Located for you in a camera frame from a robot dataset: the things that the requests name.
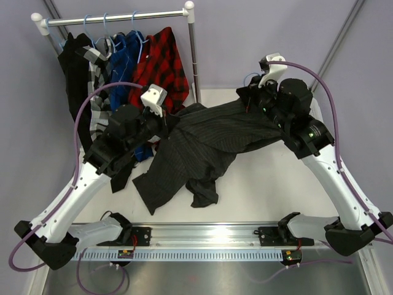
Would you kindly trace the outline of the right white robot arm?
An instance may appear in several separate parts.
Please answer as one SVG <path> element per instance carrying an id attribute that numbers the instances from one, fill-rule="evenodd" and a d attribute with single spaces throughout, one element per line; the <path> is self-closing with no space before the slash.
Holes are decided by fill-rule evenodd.
<path id="1" fill-rule="evenodd" d="M 382 212 L 358 188 L 349 188 L 344 166 L 335 156 L 335 140 L 320 121 L 310 115 L 313 94 L 300 79 L 270 79 L 260 86 L 261 77 L 236 89 L 246 109 L 259 111 L 281 132 L 281 139 L 318 179 L 337 216 L 307 216 L 293 212 L 278 222 L 278 237 L 285 244 L 308 238 L 327 243 L 342 256 L 350 256 L 371 243 L 392 225 L 392 213 Z"/>

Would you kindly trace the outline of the light blue wire hanger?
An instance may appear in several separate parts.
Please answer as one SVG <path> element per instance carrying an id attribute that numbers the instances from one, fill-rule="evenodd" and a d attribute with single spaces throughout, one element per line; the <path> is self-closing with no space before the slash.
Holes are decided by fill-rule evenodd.
<path id="1" fill-rule="evenodd" d="M 250 73 L 243 79 L 243 85 L 249 89 L 258 89 L 262 75 L 259 73 Z"/>

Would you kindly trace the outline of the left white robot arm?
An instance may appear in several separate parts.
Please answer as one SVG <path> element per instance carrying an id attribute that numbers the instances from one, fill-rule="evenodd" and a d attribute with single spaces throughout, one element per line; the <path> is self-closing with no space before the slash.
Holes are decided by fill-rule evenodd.
<path id="1" fill-rule="evenodd" d="M 154 136 L 168 137 L 178 122 L 178 116 L 156 114 L 150 107 L 143 112 L 132 105 L 119 107 L 84 157 L 76 158 L 74 177 L 67 186 L 40 215 L 15 226 L 21 242 L 52 270 L 65 266 L 84 248 L 106 242 L 126 245 L 133 225 L 120 213 L 82 226 L 72 224 L 107 183 L 123 189 L 135 163 L 135 150 Z"/>

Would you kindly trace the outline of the dark pinstriped shirt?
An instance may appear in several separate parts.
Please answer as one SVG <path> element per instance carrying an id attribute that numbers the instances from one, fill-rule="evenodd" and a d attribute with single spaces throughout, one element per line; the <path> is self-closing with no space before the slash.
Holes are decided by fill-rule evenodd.
<path id="1" fill-rule="evenodd" d="M 133 180 L 150 214 L 182 187 L 193 194 L 193 208 L 216 204 L 216 180 L 236 156 L 281 139 L 277 126 L 240 100 L 211 108 L 192 104 L 177 116 L 179 123 L 160 141 L 148 171 Z"/>

